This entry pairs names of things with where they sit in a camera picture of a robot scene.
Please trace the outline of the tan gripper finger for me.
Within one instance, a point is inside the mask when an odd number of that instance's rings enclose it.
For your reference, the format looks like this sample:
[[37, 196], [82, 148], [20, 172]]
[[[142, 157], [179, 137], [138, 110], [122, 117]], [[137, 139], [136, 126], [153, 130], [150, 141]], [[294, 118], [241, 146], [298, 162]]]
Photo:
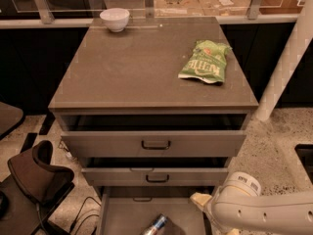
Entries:
[[206, 204], [211, 200], [212, 196], [209, 194], [195, 193], [190, 199], [200, 209], [203, 210]]

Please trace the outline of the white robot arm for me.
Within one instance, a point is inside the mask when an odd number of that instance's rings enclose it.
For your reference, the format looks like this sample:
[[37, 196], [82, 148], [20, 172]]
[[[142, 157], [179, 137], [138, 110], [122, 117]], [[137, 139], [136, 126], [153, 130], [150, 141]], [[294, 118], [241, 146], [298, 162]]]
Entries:
[[239, 230], [280, 235], [313, 235], [313, 194], [261, 196], [259, 182], [234, 172], [213, 196], [195, 193], [191, 201], [207, 216], [214, 235], [239, 235]]

